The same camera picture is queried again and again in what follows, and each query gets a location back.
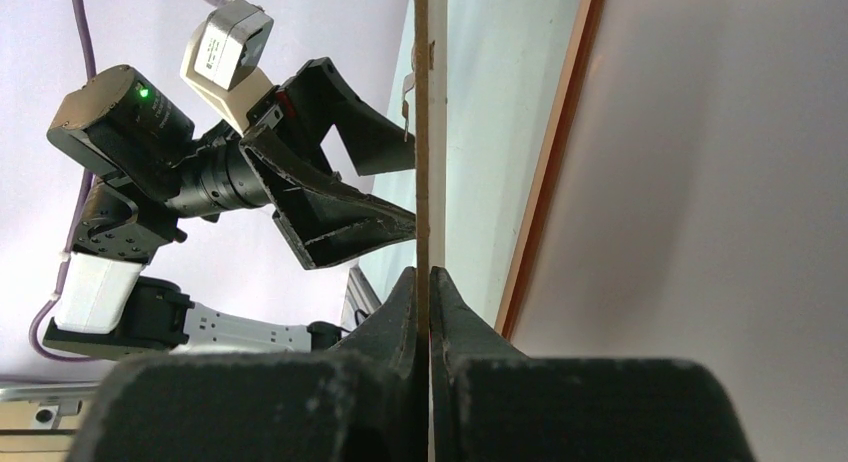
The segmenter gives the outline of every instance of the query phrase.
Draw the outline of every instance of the wooden board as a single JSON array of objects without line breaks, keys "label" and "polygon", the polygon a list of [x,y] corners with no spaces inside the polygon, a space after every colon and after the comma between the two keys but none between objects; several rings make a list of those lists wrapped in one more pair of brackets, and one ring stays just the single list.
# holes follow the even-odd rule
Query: wooden board
[{"label": "wooden board", "polygon": [[430,268],[445,265],[447,0],[414,0],[416,299],[429,345]]},{"label": "wooden board", "polygon": [[565,54],[559,84],[554,96],[551,116],[536,173],[530,186],[524,219],[515,243],[515,250],[507,274],[495,329],[509,340],[518,321],[521,306],[533,273],[533,266],[544,232],[551,198],[559,180],[559,173],[568,145],[571,124],[589,65],[592,45],[600,25],[604,0],[580,0],[571,40]]}]

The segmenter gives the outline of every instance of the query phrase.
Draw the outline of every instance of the white wall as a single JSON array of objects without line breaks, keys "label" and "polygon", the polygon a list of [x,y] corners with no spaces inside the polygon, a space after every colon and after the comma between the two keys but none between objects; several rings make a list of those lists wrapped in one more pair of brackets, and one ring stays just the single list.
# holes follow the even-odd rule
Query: white wall
[{"label": "white wall", "polygon": [[[448,0],[446,265],[490,324],[517,238],[579,0]],[[389,114],[400,119],[410,71],[411,9]],[[414,94],[408,98],[414,100]],[[415,207],[410,171],[378,176],[375,195]],[[414,243],[363,258],[385,298]]]},{"label": "white wall", "polygon": [[[378,110],[387,107],[407,0],[248,0],[275,19],[262,61],[278,83],[309,58],[333,57]],[[26,329],[52,291],[81,168],[44,134],[62,97],[85,71],[70,0],[2,0],[0,11],[0,372],[97,376],[107,365],[50,364],[28,348]],[[216,118],[179,79],[183,50],[211,10],[199,0],[86,0],[98,67],[130,63],[192,117]],[[325,148],[345,181],[353,175],[338,138]],[[146,275],[172,280],[194,300],[275,323],[336,322],[346,267],[304,272],[268,208],[225,214],[217,225],[180,223],[188,242],[159,251]]]},{"label": "white wall", "polygon": [[848,453],[848,0],[607,0],[515,344],[676,356]]}]

